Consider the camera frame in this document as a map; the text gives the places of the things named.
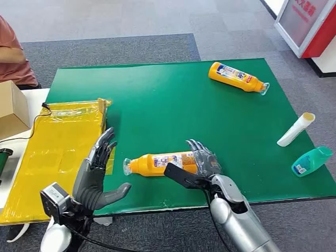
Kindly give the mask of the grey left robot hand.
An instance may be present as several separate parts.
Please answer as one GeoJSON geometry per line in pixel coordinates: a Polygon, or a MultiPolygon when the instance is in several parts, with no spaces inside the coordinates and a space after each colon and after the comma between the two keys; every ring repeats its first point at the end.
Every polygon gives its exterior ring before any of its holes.
{"type": "Polygon", "coordinates": [[[72,189],[76,202],[95,211],[123,199],[131,188],[131,184],[126,182],[116,190],[103,191],[108,159],[117,145],[116,141],[111,142],[114,136],[114,128],[106,129],[82,162],[72,189]]]}

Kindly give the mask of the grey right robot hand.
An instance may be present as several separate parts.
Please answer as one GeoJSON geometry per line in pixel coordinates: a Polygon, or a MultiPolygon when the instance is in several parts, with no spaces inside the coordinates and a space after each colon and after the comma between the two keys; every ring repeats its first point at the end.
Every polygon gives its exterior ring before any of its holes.
{"type": "Polygon", "coordinates": [[[211,178],[221,172],[221,166],[216,155],[203,144],[194,139],[186,141],[190,146],[196,164],[196,172],[183,170],[175,163],[169,162],[164,171],[165,177],[175,181],[187,189],[210,191],[211,178]]]}

